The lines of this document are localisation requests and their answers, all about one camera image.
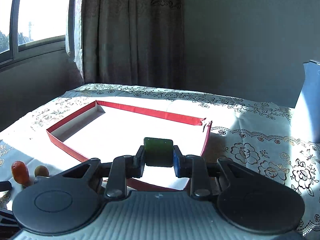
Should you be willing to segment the brown longan fruit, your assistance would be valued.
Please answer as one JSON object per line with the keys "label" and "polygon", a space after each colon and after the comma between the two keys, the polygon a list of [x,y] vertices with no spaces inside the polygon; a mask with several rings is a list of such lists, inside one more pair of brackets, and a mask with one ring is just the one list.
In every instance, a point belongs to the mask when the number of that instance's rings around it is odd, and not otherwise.
{"label": "brown longan fruit", "polygon": [[35,168],[34,176],[35,177],[39,177],[39,176],[41,176],[41,177],[50,177],[49,170],[45,166],[39,165],[39,166],[37,166]]}

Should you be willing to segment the green cucumber chunk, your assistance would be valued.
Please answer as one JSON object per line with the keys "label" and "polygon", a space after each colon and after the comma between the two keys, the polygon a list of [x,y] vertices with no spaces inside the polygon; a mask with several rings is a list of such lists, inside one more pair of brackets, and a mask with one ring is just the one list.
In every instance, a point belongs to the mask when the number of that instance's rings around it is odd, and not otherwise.
{"label": "green cucumber chunk", "polygon": [[172,167],[174,145],[170,139],[144,138],[146,166]]}

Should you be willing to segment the white floral tablecloth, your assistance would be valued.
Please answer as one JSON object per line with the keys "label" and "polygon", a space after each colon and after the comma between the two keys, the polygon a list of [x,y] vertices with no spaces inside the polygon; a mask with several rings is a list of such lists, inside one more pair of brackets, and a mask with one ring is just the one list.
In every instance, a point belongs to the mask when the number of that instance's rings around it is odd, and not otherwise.
{"label": "white floral tablecloth", "polygon": [[295,109],[201,92],[142,86],[89,84],[27,113],[1,132],[1,180],[11,180],[14,161],[29,169],[48,164],[51,171],[77,161],[54,146],[48,127],[94,100],[159,109],[212,120],[205,151],[208,161],[228,157],[259,174],[284,183],[306,204],[298,232],[319,239],[319,144],[296,124]]}

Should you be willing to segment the dark patterned curtain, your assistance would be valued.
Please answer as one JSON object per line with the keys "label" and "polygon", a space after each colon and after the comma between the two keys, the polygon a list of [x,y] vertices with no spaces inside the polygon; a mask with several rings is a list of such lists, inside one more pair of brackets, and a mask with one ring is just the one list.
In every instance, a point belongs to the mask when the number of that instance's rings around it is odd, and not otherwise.
{"label": "dark patterned curtain", "polygon": [[66,51],[83,83],[183,88],[183,0],[68,1]]}

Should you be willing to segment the red shallow cardboard box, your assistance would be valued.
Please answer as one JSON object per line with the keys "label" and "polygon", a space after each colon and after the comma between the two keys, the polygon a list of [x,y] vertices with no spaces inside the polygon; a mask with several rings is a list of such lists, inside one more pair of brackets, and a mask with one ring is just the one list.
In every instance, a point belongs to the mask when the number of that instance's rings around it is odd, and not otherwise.
{"label": "red shallow cardboard box", "polygon": [[95,100],[50,126],[47,134],[80,162],[96,157],[109,163],[135,155],[146,137],[170,139],[184,155],[201,156],[211,125],[206,118]]}

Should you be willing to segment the blue electric kettle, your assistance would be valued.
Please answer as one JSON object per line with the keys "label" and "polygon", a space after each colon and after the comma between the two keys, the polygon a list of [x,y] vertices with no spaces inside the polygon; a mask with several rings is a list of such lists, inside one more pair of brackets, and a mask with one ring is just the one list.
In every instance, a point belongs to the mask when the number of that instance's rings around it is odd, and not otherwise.
{"label": "blue electric kettle", "polygon": [[319,143],[319,62],[303,64],[305,80],[291,120],[291,135]]}

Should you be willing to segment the large orange tangerine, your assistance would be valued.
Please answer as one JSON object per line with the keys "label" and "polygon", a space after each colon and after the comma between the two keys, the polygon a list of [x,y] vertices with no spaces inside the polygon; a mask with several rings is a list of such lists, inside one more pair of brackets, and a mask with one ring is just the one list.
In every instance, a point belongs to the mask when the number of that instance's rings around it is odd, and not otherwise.
{"label": "large orange tangerine", "polygon": [[12,177],[16,183],[27,186],[30,181],[27,166],[22,161],[15,161],[11,166]]}

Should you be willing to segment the window frame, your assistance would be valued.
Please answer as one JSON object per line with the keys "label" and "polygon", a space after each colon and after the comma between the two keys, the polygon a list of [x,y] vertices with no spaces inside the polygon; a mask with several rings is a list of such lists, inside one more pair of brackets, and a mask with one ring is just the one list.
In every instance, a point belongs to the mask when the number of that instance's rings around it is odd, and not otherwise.
{"label": "window frame", "polygon": [[1,0],[1,65],[65,47],[69,0]]}

